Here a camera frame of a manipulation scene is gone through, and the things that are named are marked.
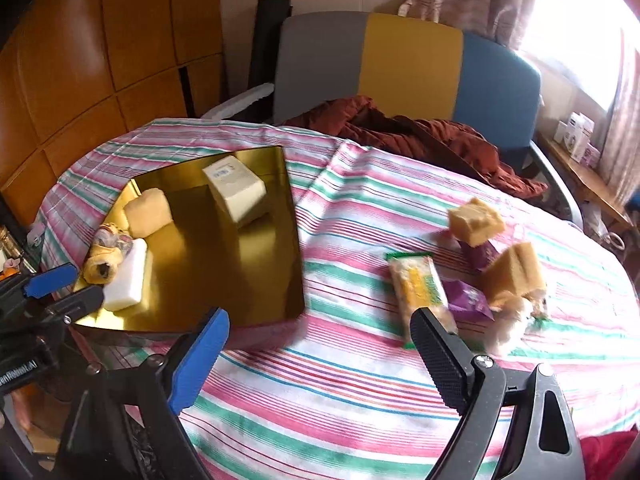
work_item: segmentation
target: wooden cabinet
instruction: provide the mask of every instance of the wooden cabinet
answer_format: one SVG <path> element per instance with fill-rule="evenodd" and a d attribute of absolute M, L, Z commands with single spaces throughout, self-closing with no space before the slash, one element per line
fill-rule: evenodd
<path fill-rule="evenodd" d="M 220 0 L 34 0 L 0 51 L 0 192 L 18 219 L 101 143 L 218 104 L 221 62 Z"/>

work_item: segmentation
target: red blanket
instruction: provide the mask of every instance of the red blanket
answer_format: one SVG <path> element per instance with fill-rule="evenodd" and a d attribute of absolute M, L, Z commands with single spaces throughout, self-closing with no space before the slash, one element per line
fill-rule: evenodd
<path fill-rule="evenodd" d="M 386 117 L 370 97 L 327 101 L 285 122 L 396 155 L 408 156 L 484 182 L 518 198 L 546 191 L 546 184 L 521 178 L 500 162 L 498 149 L 466 124 Z"/>
<path fill-rule="evenodd" d="M 586 480 L 613 480 L 610 475 L 632 447 L 637 436 L 638 430 L 631 430 L 581 439 Z M 626 463 L 620 469 L 620 475 L 616 476 L 616 480 L 638 478 L 638 450 L 629 452 L 625 460 Z"/>

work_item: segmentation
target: striped tablecloth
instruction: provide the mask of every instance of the striped tablecloth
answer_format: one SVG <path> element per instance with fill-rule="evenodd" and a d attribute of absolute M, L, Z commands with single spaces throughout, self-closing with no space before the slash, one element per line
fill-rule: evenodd
<path fill-rule="evenodd" d="M 471 279 L 446 236 L 448 208 L 477 196 L 503 215 L 501 248 L 533 242 L 553 321 L 500 361 L 550 362 L 580 436 L 629 428 L 640 410 L 640 316 L 612 254 L 547 213 L 468 178 L 296 128 L 159 120 L 96 148 L 45 197 L 44 266 L 80 265 L 127 180 L 222 151 L 281 145 L 296 203 L 308 334 L 278 351 L 223 352 L 180 418 L 214 478 L 421 479 L 458 418 L 415 351 L 401 348 L 383 259 L 433 251 L 440 272 Z M 473 326 L 463 327 L 471 331 Z M 111 349 L 111 365 L 162 348 Z M 502 414 L 480 478 L 490 476 Z"/>

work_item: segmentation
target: chair backrest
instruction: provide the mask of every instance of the chair backrest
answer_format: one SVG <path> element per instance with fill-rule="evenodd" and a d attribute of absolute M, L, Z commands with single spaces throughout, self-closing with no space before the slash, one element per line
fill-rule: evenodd
<path fill-rule="evenodd" d="M 519 168 L 534 132 L 540 73 L 497 43 L 439 23 L 349 11 L 287 18 L 274 120 L 356 94 L 387 115 L 469 124 Z"/>

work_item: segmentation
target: black tube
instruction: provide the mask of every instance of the black tube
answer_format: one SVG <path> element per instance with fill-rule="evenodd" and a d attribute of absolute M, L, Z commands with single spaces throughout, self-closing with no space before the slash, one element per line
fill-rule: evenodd
<path fill-rule="evenodd" d="M 271 83 L 276 75 L 280 28 L 291 15 L 291 0 L 258 0 L 248 88 Z"/>

